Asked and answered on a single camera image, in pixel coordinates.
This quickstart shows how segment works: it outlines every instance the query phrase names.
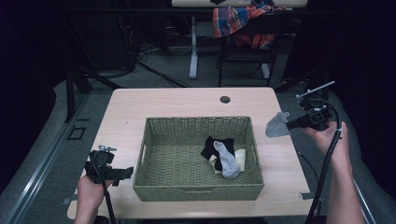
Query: gray floor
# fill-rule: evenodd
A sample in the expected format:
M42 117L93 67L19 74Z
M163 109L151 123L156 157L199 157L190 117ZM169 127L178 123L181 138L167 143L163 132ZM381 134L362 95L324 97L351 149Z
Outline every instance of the gray floor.
M282 49L276 64L274 82L272 87L282 84L281 74L285 66L292 38L287 37L283 41ZM217 87L218 71L216 69L217 44L213 40L205 40L199 45L198 77L189 79L190 51L183 48L163 52L152 50L141 55L140 62L151 68L174 77L193 88ZM229 65L227 72L246 71L251 69ZM174 88L164 81L163 78L149 73L137 66L136 69L126 76L111 78L111 80L124 88ZM90 79L93 86L91 94L84 95L76 91L77 114L69 123L64 123L66 118L66 94L65 83L59 84L54 90L57 93L57 102L52 114L42 130L42 133L32 147L20 170L12 179L7 189L0 197L0 223L72 223L73 220L66 216L67 200L73 200L73 194L77 186L84 162L88 152L92 149L92 142L100 126L102 117L106 111L107 103L111 97L111 89L102 83ZM252 83L238 82L244 86ZM253 84L264 84L254 81ZM290 112L291 119L302 115L304 111L294 99L295 93L301 93L304 83L293 88L292 92L279 93L278 101L282 111ZM342 109L337 97L331 94L331 102L342 113L343 120L348 124L351 141L351 159L354 166L355 179L361 189L363 199L375 220L368 217L369 223L396 223L396 204L373 180L370 172L361 161L359 142L354 133L353 125ZM85 130L80 140L71 140L69 136L73 129ZM313 164L317 172L323 161L323 156L316 149L312 140L301 133L293 130L291 134L293 144ZM316 188L316 180L312 170L304 160L301 165L307 183L312 191ZM322 206L322 214L327 212L326 199L328 198L329 181L326 181L323 197L325 202ZM269 223L303 223L305 217L266 217ZM137 220L123 220L122 223L134 223Z

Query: plaid fabric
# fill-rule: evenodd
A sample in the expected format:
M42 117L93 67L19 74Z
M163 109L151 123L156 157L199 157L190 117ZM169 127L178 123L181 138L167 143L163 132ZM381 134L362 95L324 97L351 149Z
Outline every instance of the plaid fabric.
M212 17L215 28L214 37L231 35L241 29L248 20L274 10L274 1L272 0L264 0L260 3L252 0L250 3L248 7L216 7ZM274 37L274 34L236 34L229 38L229 42L236 46L249 45L254 49L266 49Z

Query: wooden table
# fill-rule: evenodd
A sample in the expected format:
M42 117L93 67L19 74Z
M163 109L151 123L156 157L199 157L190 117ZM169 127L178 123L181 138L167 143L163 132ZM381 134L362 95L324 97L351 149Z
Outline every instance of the wooden table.
M221 96L231 102L224 104ZM256 201L141 202L134 175L110 187L116 218L270 217L307 215L310 201L302 167L289 136L269 138L267 122L280 111L270 88L129 89L114 91L92 148L116 147L113 168L136 167L146 118L249 116L262 166L264 188ZM67 215L74 218L77 202ZM106 202L99 215L107 216Z

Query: chair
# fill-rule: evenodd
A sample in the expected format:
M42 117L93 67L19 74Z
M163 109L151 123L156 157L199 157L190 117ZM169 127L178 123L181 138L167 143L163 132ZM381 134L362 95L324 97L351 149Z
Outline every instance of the chair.
M250 46L241 48L240 46L231 45L228 43L227 36L222 37L221 46L218 57L219 69L219 87L221 87L221 80L226 77L222 76L223 63L256 63L261 68L263 63L269 63L270 74L267 81L267 86L270 86L274 65L276 62L276 55L278 51L279 41L289 26L289 20L285 16L278 14L263 14L257 18L251 19L236 34L276 34L269 49L252 49Z

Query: woven basket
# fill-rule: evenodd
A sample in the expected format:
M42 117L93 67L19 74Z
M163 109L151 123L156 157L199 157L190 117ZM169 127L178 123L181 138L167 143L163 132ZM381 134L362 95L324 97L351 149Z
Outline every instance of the woven basket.
M233 138L244 148L245 171L226 179L201 155L206 138ZM248 117L148 118L134 191L143 202L253 201L264 186Z

